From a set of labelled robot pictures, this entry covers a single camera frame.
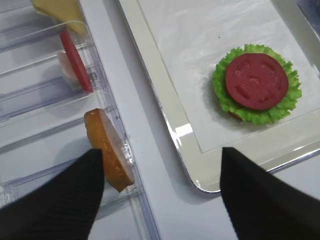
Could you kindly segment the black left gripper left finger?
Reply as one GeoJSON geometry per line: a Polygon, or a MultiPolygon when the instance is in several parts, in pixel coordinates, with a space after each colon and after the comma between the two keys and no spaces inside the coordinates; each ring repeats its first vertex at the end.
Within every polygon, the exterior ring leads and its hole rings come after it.
{"type": "Polygon", "coordinates": [[[104,191],[102,152],[91,149],[52,180],[0,210],[2,240],[86,240],[104,191]]]}

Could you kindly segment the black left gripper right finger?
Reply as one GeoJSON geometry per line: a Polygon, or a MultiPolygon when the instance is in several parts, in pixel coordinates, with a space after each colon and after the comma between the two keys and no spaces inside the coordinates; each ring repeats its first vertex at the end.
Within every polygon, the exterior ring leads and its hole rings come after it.
{"type": "Polygon", "coordinates": [[[233,147],[221,156],[220,190],[239,240],[318,240],[320,201],[233,147]]]}

